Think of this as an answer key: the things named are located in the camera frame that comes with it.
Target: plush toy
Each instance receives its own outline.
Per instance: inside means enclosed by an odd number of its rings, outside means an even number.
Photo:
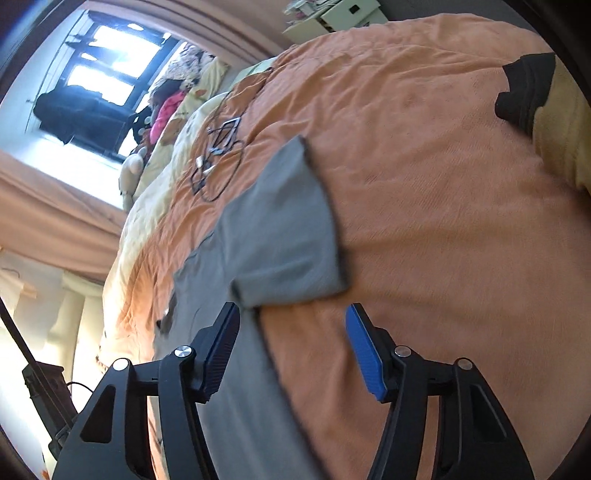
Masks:
[[[123,162],[119,175],[119,191],[123,197],[123,210],[129,212],[134,205],[134,193],[138,187],[139,179],[144,172],[144,159],[148,154],[148,148],[142,147],[137,153],[131,154]]]

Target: orange blanket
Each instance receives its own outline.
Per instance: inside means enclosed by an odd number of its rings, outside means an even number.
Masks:
[[[279,56],[271,74],[240,82],[218,120],[248,106],[238,174],[205,203],[186,171],[135,264],[103,361],[118,352],[150,360],[173,272],[273,153],[301,134],[333,202],[352,288],[265,307],[261,322],[328,473],[366,477],[387,413],[367,393],[346,339],[345,307],[359,301],[425,358],[472,358],[546,478],[591,413],[590,205],[543,170],[529,139],[493,106],[507,89],[501,66],[547,50],[502,22],[438,15],[320,37]],[[204,141],[202,131],[192,158]],[[213,190],[236,161],[222,157]],[[431,459],[435,429],[428,424]],[[419,478],[429,470],[423,462]]]

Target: white nightstand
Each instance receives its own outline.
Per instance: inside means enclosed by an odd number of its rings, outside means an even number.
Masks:
[[[292,25],[283,34],[295,44],[312,38],[353,27],[367,27],[386,23],[388,19],[379,9],[378,0],[340,0],[335,5],[318,10],[304,21]]]

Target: window pane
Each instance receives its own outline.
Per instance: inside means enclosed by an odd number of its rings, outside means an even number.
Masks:
[[[80,85],[86,90],[100,92],[105,100],[117,105],[124,105],[134,89],[132,85],[82,65],[74,67],[68,78],[68,85]]]
[[[119,53],[119,58],[111,65],[113,69],[138,78],[154,58],[160,47],[128,33],[109,27],[99,27],[95,33],[96,41],[91,46],[105,47]]]

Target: curtain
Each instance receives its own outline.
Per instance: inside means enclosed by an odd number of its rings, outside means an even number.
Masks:
[[[0,151],[0,245],[103,282],[125,212]]]
[[[282,36],[287,0],[89,0],[83,8],[165,29],[235,67],[274,57],[290,46]]]

